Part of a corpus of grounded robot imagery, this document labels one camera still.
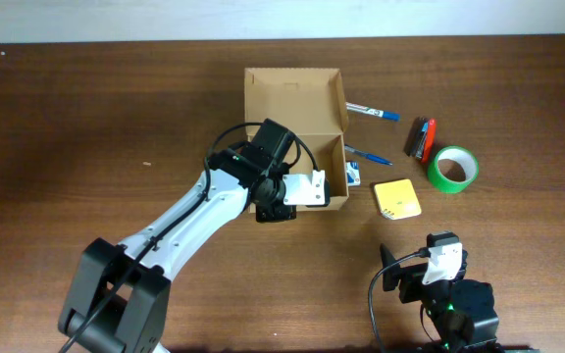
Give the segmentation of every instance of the open box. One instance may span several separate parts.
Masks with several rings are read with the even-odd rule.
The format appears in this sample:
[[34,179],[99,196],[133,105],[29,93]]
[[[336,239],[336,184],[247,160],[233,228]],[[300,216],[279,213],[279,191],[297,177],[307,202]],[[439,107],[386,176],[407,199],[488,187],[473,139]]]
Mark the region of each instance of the open box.
[[[326,172],[331,187],[327,207],[298,206],[297,211],[338,210],[348,199],[343,133],[348,115],[339,69],[246,69],[245,120],[263,122],[271,119],[294,132],[309,147]],[[259,127],[248,126],[251,139]],[[295,159],[295,148],[286,156]],[[292,174],[311,174],[311,160],[305,151]]]

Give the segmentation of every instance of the green tape roll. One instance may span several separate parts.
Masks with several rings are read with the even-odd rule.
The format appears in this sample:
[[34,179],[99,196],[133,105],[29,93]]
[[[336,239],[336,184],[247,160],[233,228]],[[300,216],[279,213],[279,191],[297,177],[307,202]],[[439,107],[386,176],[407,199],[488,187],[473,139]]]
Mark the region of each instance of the green tape roll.
[[[465,180],[453,180],[439,171],[438,162],[450,160],[461,166]],[[433,161],[429,164],[429,181],[431,184],[445,193],[457,193],[463,191],[479,175],[479,163],[475,156],[465,148],[448,146],[439,151]]]

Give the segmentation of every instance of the blue and white eraser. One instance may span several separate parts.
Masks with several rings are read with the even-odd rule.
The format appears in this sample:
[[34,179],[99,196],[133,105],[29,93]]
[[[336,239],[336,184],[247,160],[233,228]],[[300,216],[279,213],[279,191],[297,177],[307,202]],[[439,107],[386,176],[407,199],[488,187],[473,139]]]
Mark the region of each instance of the blue and white eraser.
[[356,162],[346,162],[345,173],[348,175],[348,186],[359,186],[361,177],[359,176],[359,164]]

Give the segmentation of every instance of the white wall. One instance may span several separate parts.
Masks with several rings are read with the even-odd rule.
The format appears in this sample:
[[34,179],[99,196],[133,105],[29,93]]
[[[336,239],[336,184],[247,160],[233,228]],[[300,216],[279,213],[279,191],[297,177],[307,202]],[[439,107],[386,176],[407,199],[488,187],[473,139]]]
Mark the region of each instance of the white wall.
[[565,33],[565,0],[0,0],[0,42]]

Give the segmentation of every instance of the brown table surface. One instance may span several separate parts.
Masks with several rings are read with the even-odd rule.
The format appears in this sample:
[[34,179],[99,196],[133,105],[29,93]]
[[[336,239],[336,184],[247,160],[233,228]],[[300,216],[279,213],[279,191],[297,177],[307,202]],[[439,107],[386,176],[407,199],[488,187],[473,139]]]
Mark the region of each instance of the brown table surface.
[[[565,351],[565,36],[492,36],[0,45],[0,352],[60,347],[80,252],[187,192],[212,139],[243,119],[246,67],[341,68],[348,101],[401,114],[351,113],[345,134],[394,166],[359,161],[339,212],[222,227],[172,286],[166,346],[367,347],[379,244],[404,255],[452,229],[467,277],[493,285],[499,341]],[[438,192],[402,152],[419,116],[477,156],[465,192]],[[388,221],[370,183],[403,177],[423,213]],[[427,341],[417,304],[375,300],[388,345]]]

